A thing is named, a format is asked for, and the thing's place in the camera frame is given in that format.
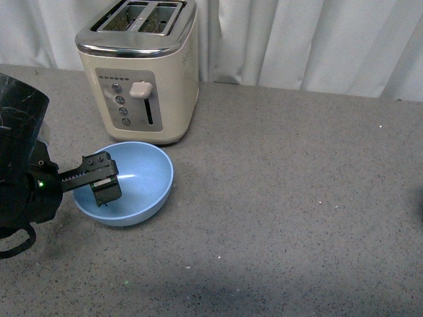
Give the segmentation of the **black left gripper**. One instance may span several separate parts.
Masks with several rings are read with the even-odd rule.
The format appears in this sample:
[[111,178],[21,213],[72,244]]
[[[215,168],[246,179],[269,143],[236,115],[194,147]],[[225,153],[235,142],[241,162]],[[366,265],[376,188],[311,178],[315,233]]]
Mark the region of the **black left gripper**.
[[1,158],[1,238],[52,220],[65,192],[88,186],[98,207],[122,196],[118,167],[106,151],[85,156],[80,166],[62,173],[41,141],[20,166],[20,153],[13,149]]

